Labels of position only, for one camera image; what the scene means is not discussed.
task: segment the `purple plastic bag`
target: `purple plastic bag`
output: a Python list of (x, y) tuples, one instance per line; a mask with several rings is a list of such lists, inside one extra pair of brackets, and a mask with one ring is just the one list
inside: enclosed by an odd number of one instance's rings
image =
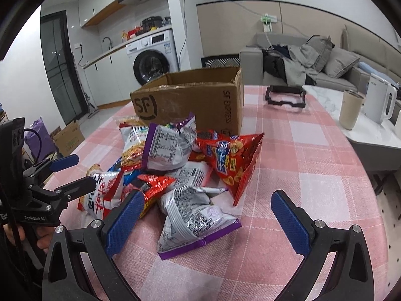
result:
[[(35, 130), (42, 139), (42, 150), (38, 158), (38, 162), (40, 162), (47, 155), (54, 153), (56, 151), (56, 146), (54, 145), (53, 140), (50, 138), (50, 135), (47, 132), (46, 126), (42, 121), (42, 117), (39, 120), (33, 122), (33, 124), (31, 125), (31, 129)], [(40, 147), (38, 137), (33, 132), (27, 131), (24, 136), (24, 141), (27, 143), (29, 149), (31, 150), (32, 156), (36, 161)]]

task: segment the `metal screw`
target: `metal screw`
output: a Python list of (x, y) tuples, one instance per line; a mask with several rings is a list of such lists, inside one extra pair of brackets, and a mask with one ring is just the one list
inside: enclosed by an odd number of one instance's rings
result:
[(360, 233), (362, 231), (362, 229), (360, 228), (359, 225), (353, 225), (352, 229), (354, 230), (354, 232), (356, 233)]
[(316, 225), (316, 227), (317, 228), (324, 228), (325, 226), (326, 226), (326, 223), (324, 223), (321, 219), (317, 219), (316, 221), (315, 221), (315, 225)]
[(64, 230), (64, 226), (59, 225), (59, 226), (56, 227), (55, 232), (56, 233), (61, 233), (63, 230)]
[(91, 227), (93, 227), (93, 228), (98, 228), (101, 224), (102, 224), (102, 221), (101, 221), (101, 220), (95, 219), (95, 220), (91, 223)]

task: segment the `sofa backrest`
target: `sofa backrest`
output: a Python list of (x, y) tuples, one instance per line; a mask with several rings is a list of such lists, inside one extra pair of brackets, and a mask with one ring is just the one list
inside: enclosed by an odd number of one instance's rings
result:
[[(306, 42), (308, 41), (308, 38), (301, 36), (293, 36), (280, 33), (267, 33), (267, 35), (273, 45), (277, 45), (280, 43), (282, 45), (301, 46), (302, 44), (306, 44)], [(263, 48), (269, 47), (269, 43), (264, 33), (256, 33), (256, 35), (253, 37), (252, 43), (255, 46), (261, 46)]]
[(343, 49), (359, 54), (361, 62), (401, 83), (401, 53), (378, 36), (345, 25), (341, 44)]

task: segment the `human hand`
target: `human hand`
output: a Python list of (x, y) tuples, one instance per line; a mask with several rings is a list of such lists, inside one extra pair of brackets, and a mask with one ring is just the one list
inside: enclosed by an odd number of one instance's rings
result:
[[(14, 235), (13, 231), (11, 230), (11, 227), (8, 224), (4, 225), (3, 227), (8, 240), (11, 242), (12, 245), (15, 245)], [(24, 229), (20, 225), (17, 225), (17, 227), (21, 241), (25, 240)], [(54, 228), (49, 226), (39, 226), (36, 229), (36, 233), (38, 236), (41, 237), (37, 241), (38, 248), (42, 249), (45, 253), (47, 253), (49, 251), (50, 241), (53, 237)]]

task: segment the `checkered tablecloth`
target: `checkered tablecloth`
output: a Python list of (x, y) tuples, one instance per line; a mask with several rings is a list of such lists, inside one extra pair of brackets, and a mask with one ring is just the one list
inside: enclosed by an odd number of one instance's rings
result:
[[(386, 294), (387, 241), (369, 179), (351, 145), (328, 113), (307, 95), (305, 109), (271, 106), (265, 88), (245, 87), (242, 134), (264, 132), (261, 155), (239, 205), (229, 193), (215, 203), (236, 215), (242, 227), (229, 235), (171, 260), (157, 255), (164, 217), (157, 207), (140, 220), (115, 261), (133, 290), (150, 300), (274, 300), (302, 261), (294, 253), (270, 208), (271, 194), (283, 189), (312, 219), (329, 226), (362, 227), (370, 252), (376, 300)], [(128, 104), (118, 115), (132, 115)], [(48, 189), (85, 175), (99, 163), (109, 168), (120, 156), (123, 141), (109, 119), (75, 151), (77, 166), (55, 174)], [(61, 216), (68, 229), (85, 227), (91, 218), (70, 203)], [(323, 287), (334, 259), (330, 254), (312, 290)], [(106, 299), (91, 277), (99, 297)]]

